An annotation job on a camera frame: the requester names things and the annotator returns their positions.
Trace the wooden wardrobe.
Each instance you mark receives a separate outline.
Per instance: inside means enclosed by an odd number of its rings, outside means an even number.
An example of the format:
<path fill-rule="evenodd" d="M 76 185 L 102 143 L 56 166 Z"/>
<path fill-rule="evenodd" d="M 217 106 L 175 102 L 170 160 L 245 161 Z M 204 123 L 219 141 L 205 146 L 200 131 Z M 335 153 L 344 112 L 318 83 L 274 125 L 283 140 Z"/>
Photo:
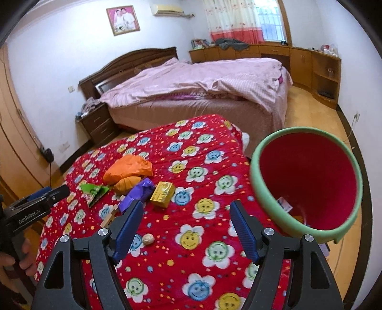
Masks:
<path fill-rule="evenodd" d="M 10 76 L 6 45 L 1 47 L 1 181 L 16 198 L 49 184 L 49 164 L 25 125 Z"/>

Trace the black charger plug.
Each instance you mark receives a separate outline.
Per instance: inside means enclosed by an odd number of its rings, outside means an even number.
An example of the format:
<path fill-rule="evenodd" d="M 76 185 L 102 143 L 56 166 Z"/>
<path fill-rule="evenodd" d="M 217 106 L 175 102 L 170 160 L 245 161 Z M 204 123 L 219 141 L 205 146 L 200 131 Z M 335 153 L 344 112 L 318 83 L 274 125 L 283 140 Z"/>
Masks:
<path fill-rule="evenodd" d="M 41 147 L 39 147 L 39 151 L 47 163 L 51 164 L 54 161 L 54 154 L 50 148 L 45 148 L 42 145 Z"/>

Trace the green snack wrapper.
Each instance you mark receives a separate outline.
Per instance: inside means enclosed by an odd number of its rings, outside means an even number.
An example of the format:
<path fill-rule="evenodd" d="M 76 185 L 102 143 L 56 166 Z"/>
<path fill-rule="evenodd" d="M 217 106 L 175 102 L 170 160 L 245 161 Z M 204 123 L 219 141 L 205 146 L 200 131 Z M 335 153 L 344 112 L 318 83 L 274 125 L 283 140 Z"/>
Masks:
<path fill-rule="evenodd" d="M 98 200 L 109 192 L 108 186 L 95 185 L 92 183 L 84 183 L 80 185 L 80 189 L 89 208 L 92 208 Z"/>

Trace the wooden puzzle piece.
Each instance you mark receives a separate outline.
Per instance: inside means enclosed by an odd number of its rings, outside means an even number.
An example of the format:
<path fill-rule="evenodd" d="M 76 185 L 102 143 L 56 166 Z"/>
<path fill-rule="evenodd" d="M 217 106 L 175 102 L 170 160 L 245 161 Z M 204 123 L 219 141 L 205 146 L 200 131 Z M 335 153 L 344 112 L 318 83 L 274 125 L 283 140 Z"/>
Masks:
<path fill-rule="evenodd" d="M 124 195 L 115 196 L 117 200 L 111 204 L 105 204 L 98 212 L 98 216 L 101 218 L 102 223 L 100 227 L 108 228 L 111 222 L 115 219 L 116 214 L 119 212 L 119 204 L 125 198 Z"/>

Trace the orange foam net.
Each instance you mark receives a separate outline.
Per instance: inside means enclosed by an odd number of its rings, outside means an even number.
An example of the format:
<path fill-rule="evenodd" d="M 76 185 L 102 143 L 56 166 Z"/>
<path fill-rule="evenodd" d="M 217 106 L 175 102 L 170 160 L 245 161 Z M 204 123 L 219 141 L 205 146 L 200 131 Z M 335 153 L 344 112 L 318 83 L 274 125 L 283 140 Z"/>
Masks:
<path fill-rule="evenodd" d="M 134 186 L 139 184 L 141 181 L 140 176 L 128 176 L 119 180 L 114 186 L 113 189 L 118 195 L 127 195 Z"/>

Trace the dark wooden nightstand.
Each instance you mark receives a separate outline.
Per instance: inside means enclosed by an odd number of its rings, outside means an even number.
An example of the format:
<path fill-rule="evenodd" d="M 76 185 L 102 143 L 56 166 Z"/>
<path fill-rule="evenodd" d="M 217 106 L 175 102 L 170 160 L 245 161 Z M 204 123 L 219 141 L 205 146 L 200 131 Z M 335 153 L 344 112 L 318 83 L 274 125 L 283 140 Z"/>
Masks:
<path fill-rule="evenodd" d="M 81 115 L 77 122 L 82 125 L 96 147 L 109 143 L 120 133 L 105 103 Z"/>

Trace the orange plastic bag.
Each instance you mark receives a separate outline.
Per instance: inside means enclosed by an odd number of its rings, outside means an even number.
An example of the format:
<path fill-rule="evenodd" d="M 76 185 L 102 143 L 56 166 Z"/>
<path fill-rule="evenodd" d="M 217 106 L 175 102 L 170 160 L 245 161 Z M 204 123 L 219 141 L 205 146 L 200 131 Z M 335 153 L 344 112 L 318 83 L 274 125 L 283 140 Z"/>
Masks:
<path fill-rule="evenodd" d="M 106 170 L 103 180 L 109 185 L 114 185 L 124 178 L 131 176 L 153 176 L 153 166 L 148 160 L 141 156 L 125 155 L 116 160 L 108 170 Z"/>

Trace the red bin green rim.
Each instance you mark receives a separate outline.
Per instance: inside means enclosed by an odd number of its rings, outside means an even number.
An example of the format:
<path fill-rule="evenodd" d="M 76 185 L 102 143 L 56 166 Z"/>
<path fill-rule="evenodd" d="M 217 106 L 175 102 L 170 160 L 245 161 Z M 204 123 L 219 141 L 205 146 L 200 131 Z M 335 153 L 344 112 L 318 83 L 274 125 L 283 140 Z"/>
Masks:
<path fill-rule="evenodd" d="M 290 236 L 311 234 L 339 243 L 355 223 L 363 178 L 353 152 L 336 136 L 313 127 L 268 135 L 255 148 L 251 184 L 261 207 Z M 284 197 L 293 209 L 277 202 Z"/>

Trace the red flower pattern blanket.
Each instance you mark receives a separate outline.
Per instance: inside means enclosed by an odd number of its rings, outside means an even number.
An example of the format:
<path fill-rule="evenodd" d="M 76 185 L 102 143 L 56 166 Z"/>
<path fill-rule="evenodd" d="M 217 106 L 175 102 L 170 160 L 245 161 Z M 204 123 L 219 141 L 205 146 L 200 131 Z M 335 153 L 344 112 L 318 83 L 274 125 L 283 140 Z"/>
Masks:
<path fill-rule="evenodd" d="M 71 192 L 55 205 L 41 235 L 36 264 L 44 270 L 57 239 L 91 236 L 102 223 L 109 191 L 89 208 L 80 185 L 102 185 L 106 170 L 131 154 L 152 163 L 152 181 L 171 182 L 167 208 L 147 203 L 127 257 L 116 272 L 134 309 L 240 309 L 257 273 L 230 220 L 230 203 L 241 201 L 265 226 L 270 217 L 255 200 L 242 132 L 218 115 L 182 120 L 145 130 L 78 158 L 65 183 Z M 142 237 L 153 234 L 154 243 Z"/>

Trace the yellow small carton box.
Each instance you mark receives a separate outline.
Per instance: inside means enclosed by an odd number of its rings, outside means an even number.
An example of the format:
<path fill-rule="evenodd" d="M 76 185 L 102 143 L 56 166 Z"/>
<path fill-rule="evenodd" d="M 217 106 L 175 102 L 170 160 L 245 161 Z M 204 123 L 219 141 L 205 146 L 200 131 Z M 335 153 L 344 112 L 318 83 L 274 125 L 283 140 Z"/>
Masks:
<path fill-rule="evenodd" d="M 174 192 L 175 186 L 173 183 L 160 181 L 150 198 L 150 202 L 158 207 L 167 208 Z"/>

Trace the brown bed with headboard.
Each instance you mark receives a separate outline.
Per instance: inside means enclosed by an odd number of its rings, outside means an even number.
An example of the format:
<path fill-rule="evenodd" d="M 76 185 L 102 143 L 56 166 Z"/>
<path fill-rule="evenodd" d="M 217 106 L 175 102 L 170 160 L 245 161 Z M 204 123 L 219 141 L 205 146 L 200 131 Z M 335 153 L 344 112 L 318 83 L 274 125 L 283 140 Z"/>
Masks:
<path fill-rule="evenodd" d="M 172 58 L 181 61 L 174 47 L 145 48 L 128 52 L 82 79 L 79 86 L 88 103 L 103 103 L 100 97 L 106 91 L 136 76 L 144 69 L 158 67 Z M 280 87 L 276 102 L 270 110 L 266 110 L 259 103 L 230 95 L 207 96 L 199 99 L 186 96 L 182 100 L 176 96 L 170 100 L 156 99 L 115 109 L 105 104 L 118 126 L 136 131 L 152 129 L 196 116 L 218 114 L 247 134 L 245 154 L 251 156 L 263 138 L 284 127 L 289 89 L 286 85 Z"/>

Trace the framed wedding photo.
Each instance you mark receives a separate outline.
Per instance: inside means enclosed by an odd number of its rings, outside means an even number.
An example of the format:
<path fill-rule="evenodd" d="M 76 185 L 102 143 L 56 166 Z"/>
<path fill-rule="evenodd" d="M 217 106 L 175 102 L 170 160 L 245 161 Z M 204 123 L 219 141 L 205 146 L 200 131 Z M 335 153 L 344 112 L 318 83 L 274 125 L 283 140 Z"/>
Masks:
<path fill-rule="evenodd" d="M 133 6 L 119 6 L 106 9 L 114 36 L 140 31 Z"/>

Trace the pink duvet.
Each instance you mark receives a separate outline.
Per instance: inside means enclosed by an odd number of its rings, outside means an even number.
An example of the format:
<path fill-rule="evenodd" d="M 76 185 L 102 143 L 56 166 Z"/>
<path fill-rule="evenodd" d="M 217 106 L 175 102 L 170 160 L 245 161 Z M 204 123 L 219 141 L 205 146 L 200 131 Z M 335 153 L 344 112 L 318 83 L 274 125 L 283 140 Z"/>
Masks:
<path fill-rule="evenodd" d="M 175 58 L 158 67 L 147 68 L 103 93 L 101 102 L 122 108 L 149 101 L 186 96 L 239 97 L 270 110 L 282 85 L 293 84 L 290 73 L 272 58 L 186 63 Z"/>

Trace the long wooden cabinet desk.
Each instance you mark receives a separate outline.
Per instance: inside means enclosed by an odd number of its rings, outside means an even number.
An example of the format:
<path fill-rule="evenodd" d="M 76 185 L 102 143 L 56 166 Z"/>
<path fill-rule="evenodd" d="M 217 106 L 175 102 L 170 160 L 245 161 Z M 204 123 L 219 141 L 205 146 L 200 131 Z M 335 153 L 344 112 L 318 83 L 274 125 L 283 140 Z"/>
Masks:
<path fill-rule="evenodd" d="M 278 60 L 289 71 L 295 86 L 311 92 L 327 107 L 336 109 L 340 91 L 341 59 L 316 50 L 285 45 L 249 45 L 237 51 L 232 47 L 208 47 L 189 52 L 192 63 L 268 57 Z"/>

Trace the grey clothes pile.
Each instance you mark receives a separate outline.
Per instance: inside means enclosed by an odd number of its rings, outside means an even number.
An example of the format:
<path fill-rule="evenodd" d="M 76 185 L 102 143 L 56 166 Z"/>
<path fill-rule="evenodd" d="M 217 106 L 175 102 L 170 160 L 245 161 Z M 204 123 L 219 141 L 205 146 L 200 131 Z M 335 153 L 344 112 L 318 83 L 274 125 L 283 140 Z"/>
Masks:
<path fill-rule="evenodd" d="M 250 47 L 250 44 L 233 38 L 218 38 L 215 40 L 215 46 L 220 47 L 222 50 L 233 48 L 235 51 L 243 51 Z"/>

